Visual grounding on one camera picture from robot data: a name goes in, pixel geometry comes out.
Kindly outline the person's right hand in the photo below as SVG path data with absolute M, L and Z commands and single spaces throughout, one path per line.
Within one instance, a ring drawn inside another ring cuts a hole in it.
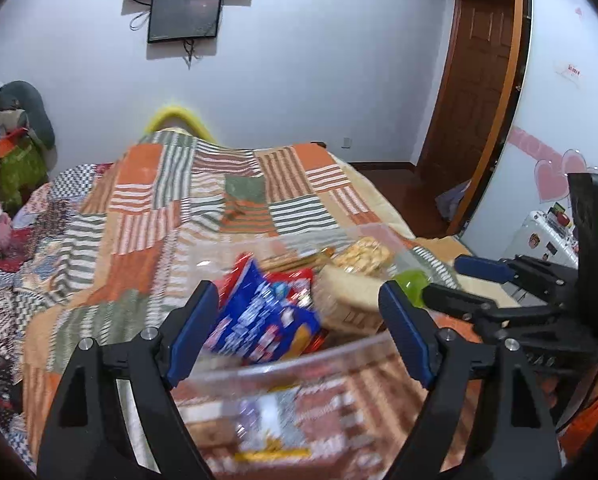
M 573 384 L 570 376 L 538 374 L 536 379 L 551 411 L 564 410 L 568 406 Z

